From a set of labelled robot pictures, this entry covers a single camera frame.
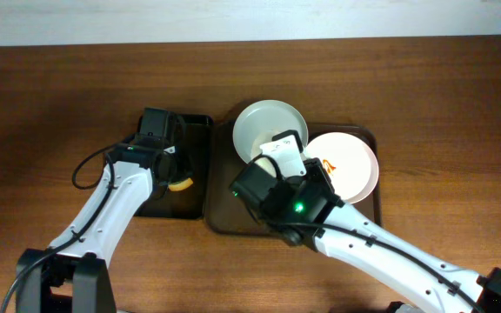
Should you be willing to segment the orange green scrub sponge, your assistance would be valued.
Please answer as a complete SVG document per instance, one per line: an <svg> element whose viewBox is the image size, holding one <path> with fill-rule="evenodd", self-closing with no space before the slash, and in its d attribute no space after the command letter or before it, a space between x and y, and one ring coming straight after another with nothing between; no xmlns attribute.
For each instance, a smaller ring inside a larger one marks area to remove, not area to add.
<svg viewBox="0 0 501 313"><path fill-rule="evenodd" d="M175 182L175 183L169 183L168 184L168 190L172 192L179 192L188 189L190 186L193 185L193 180L188 177L184 179L183 181Z"/></svg>

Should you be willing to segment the white plate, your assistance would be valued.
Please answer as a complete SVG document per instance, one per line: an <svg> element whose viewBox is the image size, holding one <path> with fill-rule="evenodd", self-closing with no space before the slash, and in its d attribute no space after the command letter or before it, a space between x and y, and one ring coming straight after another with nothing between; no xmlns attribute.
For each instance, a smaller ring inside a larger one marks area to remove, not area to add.
<svg viewBox="0 0 501 313"><path fill-rule="evenodd" d="M364 200L376 187L379 165L373 149L363 140L343 132L312 139L306 151L318 158L335 193L347 203Z"/></svg>

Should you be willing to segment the grey-white plate with sauce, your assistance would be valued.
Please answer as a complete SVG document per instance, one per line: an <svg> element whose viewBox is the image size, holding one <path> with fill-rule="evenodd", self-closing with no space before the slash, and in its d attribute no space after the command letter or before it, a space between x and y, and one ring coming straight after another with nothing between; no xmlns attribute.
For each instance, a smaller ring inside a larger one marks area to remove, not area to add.
<svg viewBox="0 0 501 313"><path fill-rule="evenodd" d="M259 146L287 130L296 130L308 144L309 131L303 116L293 106L278 100L262 100L245 108L237 117L232 140L239 157L248 163L260 153Z"/></svg>

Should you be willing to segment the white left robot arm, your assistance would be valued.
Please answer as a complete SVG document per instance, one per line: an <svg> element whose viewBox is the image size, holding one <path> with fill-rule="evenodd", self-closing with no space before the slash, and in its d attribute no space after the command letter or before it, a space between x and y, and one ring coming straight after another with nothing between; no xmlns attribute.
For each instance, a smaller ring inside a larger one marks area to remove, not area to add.
<svg viewBox="0 0 501 313"><path fill-rule="evenodd" d="M98 150L100 177L71 224L45 250L27 249L0 305L18 312L115 312L110 260L131 219L161 187L191 176L183 116L147 108L137 131Z"/></svg>

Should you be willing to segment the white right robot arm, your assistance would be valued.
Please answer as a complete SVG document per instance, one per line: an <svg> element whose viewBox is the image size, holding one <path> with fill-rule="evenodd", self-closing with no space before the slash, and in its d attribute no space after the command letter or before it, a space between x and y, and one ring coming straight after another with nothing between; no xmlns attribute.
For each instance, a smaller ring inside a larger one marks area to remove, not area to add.
<svg viewBox="0 0 501 313"><path fill-rule="evenodd" d="M447 263L355 208L351 199L377 182L377 159L359 138L332 132L303 145L295 130L236 131L233 142L246 166L231 193L288 245L362 270L422 312L501 312L500 268L482 276Z"/></svg>

